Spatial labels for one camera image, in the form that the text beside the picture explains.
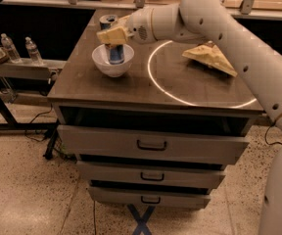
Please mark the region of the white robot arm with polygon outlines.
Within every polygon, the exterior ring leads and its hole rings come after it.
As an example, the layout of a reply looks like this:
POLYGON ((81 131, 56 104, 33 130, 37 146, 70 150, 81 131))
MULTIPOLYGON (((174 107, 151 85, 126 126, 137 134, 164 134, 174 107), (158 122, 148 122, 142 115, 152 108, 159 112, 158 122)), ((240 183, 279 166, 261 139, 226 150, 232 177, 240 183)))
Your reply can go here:
MULTIPOLYGON (((212 41, 282 130, 282 55, 240 25, 220 0, 181 0, 140 9, 99 31, 104 44, 212 41)), ((267 177, 259 235, 282 235, 282 147, 267 177)))

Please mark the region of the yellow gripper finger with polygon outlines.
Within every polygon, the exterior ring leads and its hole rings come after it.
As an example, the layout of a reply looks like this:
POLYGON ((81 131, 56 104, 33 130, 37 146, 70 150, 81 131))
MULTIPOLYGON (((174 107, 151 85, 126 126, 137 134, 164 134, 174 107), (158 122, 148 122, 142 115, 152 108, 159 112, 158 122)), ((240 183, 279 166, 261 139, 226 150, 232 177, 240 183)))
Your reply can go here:
POLYGON ((100 30, 96 35, 102 44, 122 45, 128 42, 133 33, 124 26, 116 26, 100 30))
POLYGON ((128 19, 129 15, 117 18, 114 22, 112 22, 112 26, 126 26, 128 19))

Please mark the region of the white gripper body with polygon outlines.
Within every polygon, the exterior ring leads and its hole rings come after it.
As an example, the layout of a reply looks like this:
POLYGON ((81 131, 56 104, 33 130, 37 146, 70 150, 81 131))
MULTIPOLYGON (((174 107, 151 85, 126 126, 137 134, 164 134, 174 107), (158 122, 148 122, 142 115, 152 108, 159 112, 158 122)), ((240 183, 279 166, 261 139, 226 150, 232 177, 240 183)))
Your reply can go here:
POLYGON ((127 20, 128 30, 132 33, 132 39, 140 44, 152 43, 155 36, 152 31, 151 8, 140 9, 132 13, 127 20))

